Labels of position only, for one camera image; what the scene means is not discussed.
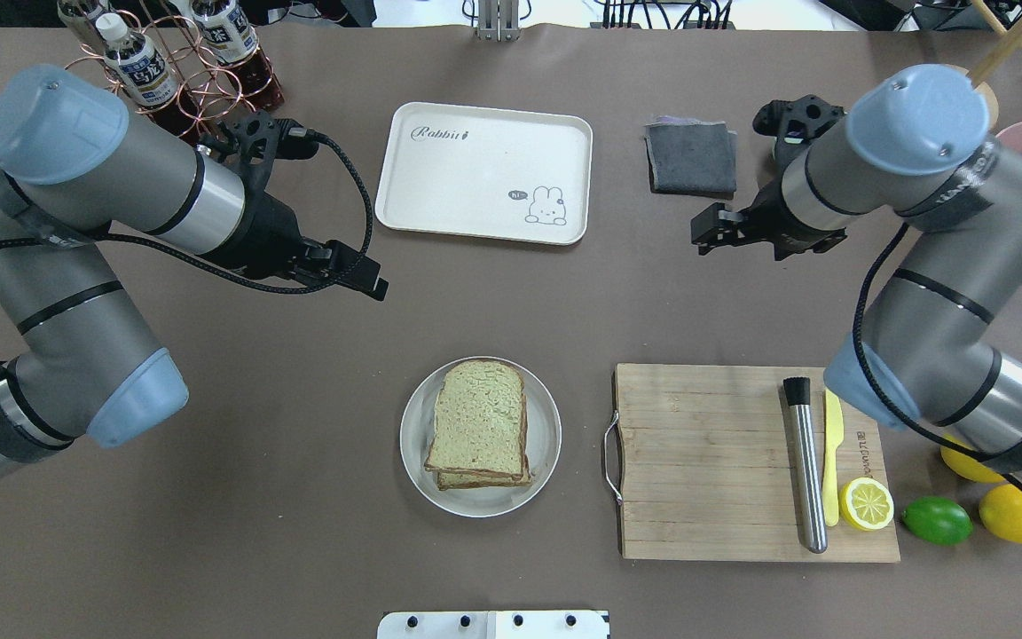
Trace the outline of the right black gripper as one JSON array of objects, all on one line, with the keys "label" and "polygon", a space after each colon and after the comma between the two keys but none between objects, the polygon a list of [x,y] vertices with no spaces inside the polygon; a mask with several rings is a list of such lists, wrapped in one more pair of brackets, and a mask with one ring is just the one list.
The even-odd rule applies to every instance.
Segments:
[{"label": "right black gripper", "polygon": [[829,252],[847,238],[844,229],[812,229],[798,221],[784,202],[780,185],[780,182],[771,182],[747,208],[732,210],[725,203],[715,202],[694,215],[692,243],[697,254],[706,256],[721,247],[766,241],[774,247],[774,259],[783,260],[803,252]]}]

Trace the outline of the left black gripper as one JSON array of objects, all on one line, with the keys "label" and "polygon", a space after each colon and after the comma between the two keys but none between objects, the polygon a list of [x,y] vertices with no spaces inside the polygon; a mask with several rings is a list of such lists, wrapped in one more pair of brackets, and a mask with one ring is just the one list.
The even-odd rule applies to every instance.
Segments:
[{"label": "left black gripper", "polygon": [[210,252],[210,263],[248,280],[309,280],[336,284],[382,302],[389,281],[381,266],[341,241],[304,238],[292,208],[268,193],[251,194],[236,229]]}]

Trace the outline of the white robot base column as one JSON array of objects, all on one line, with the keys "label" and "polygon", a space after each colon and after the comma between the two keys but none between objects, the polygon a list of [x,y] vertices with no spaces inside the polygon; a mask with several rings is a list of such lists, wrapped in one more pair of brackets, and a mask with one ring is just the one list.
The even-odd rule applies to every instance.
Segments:
[{"label": "white robot base column", "polygon": [[394,611],[377,638],[609,638],[607,611]]}]

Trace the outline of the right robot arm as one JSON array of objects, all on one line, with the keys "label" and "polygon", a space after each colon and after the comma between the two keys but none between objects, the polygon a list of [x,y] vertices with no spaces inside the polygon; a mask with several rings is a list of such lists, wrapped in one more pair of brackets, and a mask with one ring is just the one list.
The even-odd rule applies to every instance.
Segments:
[{"label": "right robot arm", "polygon": [[1022,488],[1022,363],[983,340],[1022,288],[1022,154],[989,133],[960,70],[901,69],[808,142],[750,207],[692,221],[701,254],[826,252],[891,207],[917,239],[875,302],[860,293],[827,387],[877,423],[950,428]]}]

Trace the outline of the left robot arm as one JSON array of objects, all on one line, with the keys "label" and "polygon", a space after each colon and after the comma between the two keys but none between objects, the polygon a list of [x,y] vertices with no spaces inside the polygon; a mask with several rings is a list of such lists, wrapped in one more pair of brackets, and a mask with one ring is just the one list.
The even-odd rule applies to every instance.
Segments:
[{"label": "left robot arm", "polygon": [[342,286],[382,300],[380,266],[340,241],[305,238],[267,193],[273,163],[309,159],[332,138],[266,112],[219,122],[199,148],[52,65],[0,94],[0,306],[28,350],[0,361],[0,478],[77,438],[124,444],[186,404],[168,349],[98,250],[166,252],[273,294]]}]

